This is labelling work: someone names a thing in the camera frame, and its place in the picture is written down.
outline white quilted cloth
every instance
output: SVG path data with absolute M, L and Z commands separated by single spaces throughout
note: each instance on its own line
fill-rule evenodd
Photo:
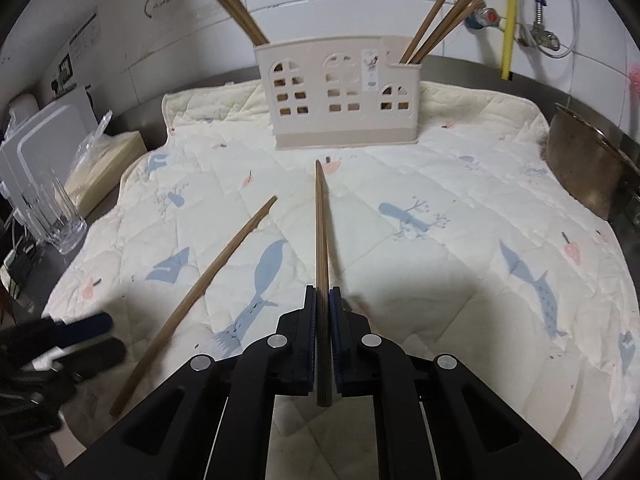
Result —
M 422 83 L 409 146 L 274 150 L 259 82 L 166 96 L 167 143 L 123 176 L 45 314 L 109 312 L 127 363 L 66 407 L 90 444 L 134 362 L 200 273 L 270 197 L 133 404 L 185 363 L 272 333 L 314 282 L 314 161 L 324 161 L 342 287 L 372 329 L 413 354 L 456 355 L 588 478 L 638 418 L 638 302 L 609 225 L 540 159 L 548 125 L 519 98 Z M 372 405 L 281 398 L 268 478 L 376 478 Z

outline blue bird pattern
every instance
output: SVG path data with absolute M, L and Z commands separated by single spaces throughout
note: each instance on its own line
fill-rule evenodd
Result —
M 166 153 L 155 153 L 151 155 L 151 157 L 149 158 L 149 164 L 147 166 L 149 176 L 151 176 L 151 174 L 158 168 L 166 166 L 167 157 L 168 155 Z
M 523 282 L 529 283 L 529 285 L 535 289 L 540 307 L 542 308 L 546 332 L 549 334 L 549 337 L 566 335 L 566 332 L 558 330 L 558 301 L 551 287 L 546 282 L 547 271 L 545 270 L 542 276 L 535 280 L 527 264 L 523 262 L 514 251 L 508 248 L 503 241 L 500 241 L 500 250 L 509 267 L 509 274 L 513 274 Z
M 265 300 L 262 295 L 276 279 L 282 266 L 282 248 L 285 243 L 286 240 L 277 240 L 264 250 L 254 271 L 253 299 L 233 323 L 213 336 L 216 346 L 223 352 L 222 358 L 229 357 L 241 347 L 242 338 L 264 306 L 278 306 L 277 303 Z
M 636 353 L 636 342 L 631 332 L 618 335 L 618 349 L 622 360 L 622 374 L 625 375 Z
M 175 285 L 180 270 L 189 263 L 189 248 L 185 247 L 179 253 L 170 256 L 159 264 L 154 265 L 145 281 L 157 280 L 159 282 L 173 283 Z
M 417 211 L 420 213 L 428 213 L 429 206 L 424 200 L 416 200 L 415 204 L 409 209 L 401 209 L 389 202 L 383 202 L 378 206 L 378 211 L 384 216 L 394 218 L 400 222 L 400 230 L 396 233 L 396 239 L 398 238 L 423 238 L 426 232 L 432 227 L 445 228 L 449 219 L 446 215 L 437 213 L 435 220 L 431 223 L 424 222 L 419 218 L 416 218 L 411 211 Z

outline wooden chopstick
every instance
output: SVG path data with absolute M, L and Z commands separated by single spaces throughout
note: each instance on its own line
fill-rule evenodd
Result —
M 471 5 L 463 10 L 462 13 L 459 14 L 456 19 L 453 20 L 453 22 L 451 22 L 449 27 L 447 27 L 447 29 L 438 38 L 436 38 L 431 48 L 427 50 L 420 59 L 417 60 L 417 63 L 422 63 L 422 60 L 427 56 L 427 54 L 429 54 L 434 48 L 436 48 L 436 46 L 438 46 L 438 44 L 442 40 L 444 40 L 453 31 L 454 28 L 456 28 L 460 23 L 464 22 L 473 12 L 476 11 L 476 9 L 479 9 L 480 7 L 482 7 L 482 0 L 474 0 Z
M 191 290 L 187 293 L 184 299 L 180 302 L 180 305 L 174 310 L 174 312 L 166 320 L 164 326 L 160 329 L 160 332 L 156 335 L 151 345 L 146 349 L 142 359 L 133 368 L 133 371 L 124 383 L 124 386 L 120 390 L 120 393 L 113 401 L 111 405 L 110 413 L 112 416 L 119 416 L 122 410 L 129 402 L 129 399 L 133 395 L 133 392 L 138 386 L 138 383 L 144 377 L 146 371 L 150 367 L 151 363 L 158 356 L 162 348 L 169 342 L 171 336 L 174 334 L 175 329 L 178 328 L 180 322 L 187 315 L 193 304 L 200 298 L 204 291 L 211 283 L 211 280 L 215 277 L 218 271 L 224 267 L 234 251 L 239 247 L 242 241 L 247 235 L 258 227 L 260 221 L 268 215 L 269 209 L 273 203 L 277 200 L 276 196 L 272 196 L 265 205 L 238 231 L 238 233 L 231 238 L 231 241 L 226 245 L 218 257 L 213 260 L 207 270 L 198 278 L 198 281 L 191 287 Z
M 414 54 L 409 63 L 418 64 L 418 59 L 423 59 L 426 56 L 425 52 L 430 52 L 433 48 L 434 42 L 442 35 L 442 33 L 449 28 L 449 25 L 458 17 L 472 2 L 473 0 L 458 0 L 451 10 L 447 13 L 440 24 L 435 28 L 431 35 L 424 41 L 418 52 Z
M 324 173 L 316 160 L 316 341 L 318 345 L 318 406 L 332 404 L 332 348 L 329 331 L 329 264 L 326 248 L 326 207 L 324 204 Z
M 267 37 L 264 35 L 262 30 L 260 30 L 260 27 L 258 27 L 258 24 L 255 22 L 251 14 L 249 14 L 249 11 L 244 6 L 244 3 L 242 3 L 242 0 L 227 0 L 227 1 L 229 4 L 231 4 L 231 7 L 238 14 L 242 16 L 242 18 L 244 19 L 248 27 L 253 31 L 254 36 L 257 38 L 257 41 L 258 41 L 257 44 L 258 45 L 268 44 L 269 40 L 267 40 Z
M 415 33 L 415 36 L 411 40 L 411 43 L 409 43 L 409 46 L 404 51 L 404 54 L 402 54 L 400 63 L 406 63 L 407 61 L 409 61 L 411 54 L 414 53 L 415 47 L 418 46 L 418 43 L 420 43 L 420 40 L 425 35 L 428 28 L 431 27 L 431 23 L 433 23 L 433 20 L 438 15 L 438 12 L 440 12 L 440 9 L 444 5 L 445 1 L 446 0 L 436 0 L 436 2 L 433 4 L 433 7 L 431 7 L 431 10 L 427 14 L 427 17 L 418 28 L 418 31 Z
M 258 38 L 248 23 L 245 21 L 244 16 L 239 14 L 235 8 L 231 6 L 231 3 L 227 0 L 217 0 L 218 3 L 228 12 L 228 14 L 233 18 L 233 20 L 239 25 L 244 33 L 249 37 L 254 46 L 260 45 L 260 38 Z

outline glass cup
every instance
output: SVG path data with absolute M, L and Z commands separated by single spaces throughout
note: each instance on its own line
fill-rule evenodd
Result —
M 42 176 L 44 184 L 32 186 L 24 201 L 30 208 L 31 219 L 41 226 L 47 242 L 60 254 L 69 254 L 84 238 L 86 221 L 53 170 L 46 168 Z

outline stainless steel pot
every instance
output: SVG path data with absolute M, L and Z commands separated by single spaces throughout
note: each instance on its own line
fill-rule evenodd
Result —
M 576 200 L 606 220 L 628 202 L 627 189 L 638 188 L 640 171 L 600 130 L 569 108 L 556 108 L 546 161 Z

